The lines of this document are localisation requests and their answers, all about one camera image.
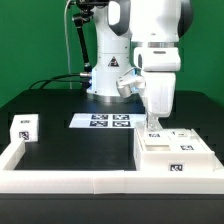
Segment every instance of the black table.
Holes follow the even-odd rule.
[[[39,114],[39,141],[16,170],[135,170],[132,129],[70,129],[74,113],[144,113],[139,99],[102,103],[79,90],[28,90],[0,109],[0,152],[15,114]],[[193,128],[224,161],[224,109],[177,91],[164,128]],[[223,195],[0,195],[0,223],[223,223]]]

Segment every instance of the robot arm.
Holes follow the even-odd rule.
[[[190,0],[111,0],[108,9],[111,29],[117,35],[130,36],[137,45],[134,64],[141,71],[136,79],[121,77],[118,90],[128,97],[128,86],[136,85],[146,108],[147,128],[158,130],[158,118],[168,117],[172,109],[174,72],[181,64],[176,43],[193,18]]]

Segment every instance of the small white cube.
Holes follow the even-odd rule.
[[[37,142],[38,129],[38,114],[15,115],[10,128],[11,142],[18,138],[23,138],[25,142]]]

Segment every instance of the green backdrop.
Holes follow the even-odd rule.
[[[67,74],[65,0],[0,0],[0,106],[32,83]],[[193,0],[194,22],[181,39],[178,90],[205,93],[224,106],[223,0]],[[71,18],[75,12],[68,12]],[[69,21],[72,72],[83,68],[74,25]],[[90,61],[96,63],[94,24],[85,25]],[[69,88],[53,84],[52,88]]]

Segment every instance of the white border frame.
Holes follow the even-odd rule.
[[[224,194],[224,169],[206,174],[140,171],[16,171],[25,153],[18,139],[0,156],[0,193],[17,194]]]

